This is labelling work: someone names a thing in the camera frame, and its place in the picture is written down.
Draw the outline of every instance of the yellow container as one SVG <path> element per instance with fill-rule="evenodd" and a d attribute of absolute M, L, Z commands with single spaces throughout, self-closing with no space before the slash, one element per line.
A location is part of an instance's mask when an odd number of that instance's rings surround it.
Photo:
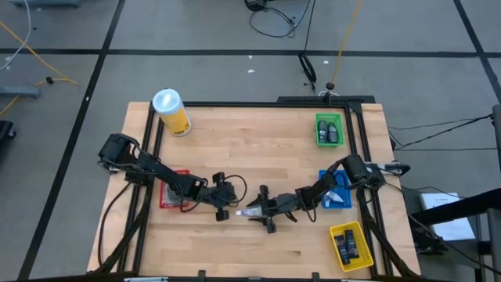
<path fill-rule="evenodd" d="M 357 245 L 357 250 L 359 251 L 359 257 L 354 259 L 350 258 L 350 263 L 347 265 L 344 265 L 341 262 L 341 256 L 339 255 L 336 241 L 334 240 L 335 236 L 344 236 L 345 230 L 353 230 L 353 237 L 355 238 L 355 244 Z M 359 222 L 350 222 L 338 226 L 332 226 L 329 228 L 329 231 L 330 239 L 332 240 L 334 250 L 336 250 L 337 259 L 339 260 L 339 264 L 341 265 L 343 271 L 353 271 L 374 264 L 373 257 L 370 254 L 369 247 L 367 246 L 367 242 L 365 237 L 363 236 L 362 228 L 360 227 Z"/>

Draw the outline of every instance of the blue basket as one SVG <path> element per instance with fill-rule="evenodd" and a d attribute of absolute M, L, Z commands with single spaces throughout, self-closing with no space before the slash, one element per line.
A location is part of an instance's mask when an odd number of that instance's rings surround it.
<path fill-rule="evenodd" d="M 319 179 L 326 174 L 326 170 L 323 169 L 319 171 Z M 336 179 L 337 185 L 341 187 L 336 187 L 331 189 L 334 193 L 339 195 L 343 199 L 343 203 L 338 203 L 335 201 L 330 201 L 329 205 L 326 205 L 325 196 L 322 196 L 322 207 L 323 208 L 351 208 L 351 192 L 345 187 L 350 186 L 348 176 L 344 170 L 338 170 L 334 173 L 334 178 Z"/>

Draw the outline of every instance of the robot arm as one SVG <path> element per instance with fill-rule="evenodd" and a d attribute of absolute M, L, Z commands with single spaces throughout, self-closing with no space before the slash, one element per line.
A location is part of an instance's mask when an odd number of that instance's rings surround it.
<path fill-rule="evenodd" d="M 99 152 L 99 163 L 109 172 L 124 171 L 125 180 L 144 186 L 150 176 L 168 183 L 183 199 L 211 204 L 218 209 L 216 220 L 229 218 L 224 207 L 236 202 L 235 188 L 225 181 L 223 172 L 212 176 L 215 187 L 207 187 L 207 179 L 194 175 L 180 175 L 162 164 L 160 159 L 141 150 L 137 140 L 123 134 L 111 134 Z"/>

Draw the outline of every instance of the gray floor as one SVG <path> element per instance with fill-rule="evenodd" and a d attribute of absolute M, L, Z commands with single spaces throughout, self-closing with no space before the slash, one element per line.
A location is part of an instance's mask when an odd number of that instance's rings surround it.
<path fill-rule="evenodd" d="M 32 9 L 35 48 L 100 49 L 118 0 L 83 0 L 78 9 Z M 299 18 L 305 0 L 272 4 Z M 339 49 L 355 0 L 317 0 L 308 48 Z M 496 0 L 462 0 L 486 52 L 501 52 Z M 294 38 L 267 38 L 248 26 L 248 11 L 233 0 L 127 0 L 112 49 L 302 49 L 309 13 Z M 0 2 L 0 20 L 23 37 L 26 13 Z M 287 30 L 273 15 L 256 16 L 268 32 Z M 0 29 L 0 49 L 18 44 Z M 452 0 L 365 1 L 348 50 L 474 52 Z M 6 54 L 0 54 L 3 62 Z M 0 164 L 0 280 L 16 279 L 49 194 L 97 56 L 44 55 L 79 81 L 44 86 L 40 99 L 22 99 L 2 118 L 18 136 Z M 334 57 L 310 57 L 319 88 L 333 72 Z M 489 59 L 501 74 L 501 59 Z M 21 55 L 0 74 L 0 85 L 32 85 L 54 75 L 33 56 Z M 84 273 L 108 175 L 96 164 L 111 132 L 121 130 L 129 101 L 146 101 L 158 89 L 177 89 L 184 100 L 274 101 L 310 96 L 296 56 L 107 56 L 70 166 L 31 273 L 32 278 Z M 345 57 L 337 76 L 341 95 L 374 95 L 390 126 L 403 127 L 489 114 L 498 103 L 478 58 Z M 9 99 L 0 98 L 0 107 Z M 442 128 L 395 132 L 402 142 Z M 488 121 L 412 148 L 494 147 Z M 406 151 L 395 156 L 413 167 L 410 187 L 433 185 L 463 196 L 499 187 L 496 152 Z M 469 281 L 473 271 L 439 258 L 420 257 L 428 277 Z"/>

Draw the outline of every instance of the green basket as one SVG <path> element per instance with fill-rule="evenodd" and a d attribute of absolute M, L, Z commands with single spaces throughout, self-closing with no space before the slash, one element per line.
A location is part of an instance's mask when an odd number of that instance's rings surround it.
<path fill-rule="evenodd" d="M 319 142 L 319 121 L 324 120 L 329 124 L 333 122 L 337 129 L 338 143 L 321 143 Z M 321 114 L 315 115 L 315 135 L 316 144 L 318 146 L 341 146 L 344 144 L 344 134 L 343 134 L 343 121 L 341 120 L 340 114 Z"/>

